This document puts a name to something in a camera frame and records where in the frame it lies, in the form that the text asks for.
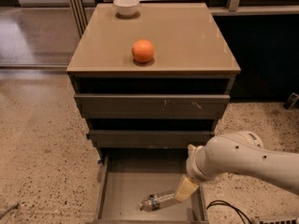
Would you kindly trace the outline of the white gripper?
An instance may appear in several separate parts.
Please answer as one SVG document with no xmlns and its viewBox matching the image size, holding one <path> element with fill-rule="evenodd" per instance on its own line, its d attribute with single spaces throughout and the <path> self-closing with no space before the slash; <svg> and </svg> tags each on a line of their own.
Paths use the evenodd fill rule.
<svg viewBox="0 0 299 224">
<path fill-rule="evenodd" d="M 174 199 L 179 202 L 185 202 L 199 188 L 196 181 L 206 181 L 205 175 L 199 168 L 198 159 L 201 157 L 203 146 L 196 147 L 188 145 L 188 158 L 186 160 L 186 171 L 188 176 L 184 175 L 175 191 Z"/>
</svg>

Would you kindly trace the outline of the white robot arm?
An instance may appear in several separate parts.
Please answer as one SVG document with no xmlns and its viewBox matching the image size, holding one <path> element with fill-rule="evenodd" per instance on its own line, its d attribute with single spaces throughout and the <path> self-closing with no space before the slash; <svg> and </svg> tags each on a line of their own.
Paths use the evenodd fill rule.
<svg viewBox="0 0 299 224">
<path fill-rule="evenodd" d="M 299 194 L 299 154 L 265 149 L 253 132 L 215 135 L 204 146 L 188 145 L 186 170 L 175 192 L 179 203 L 192 196 L 201 182 L 224 173 L 252 176 Z"/>
</svg>

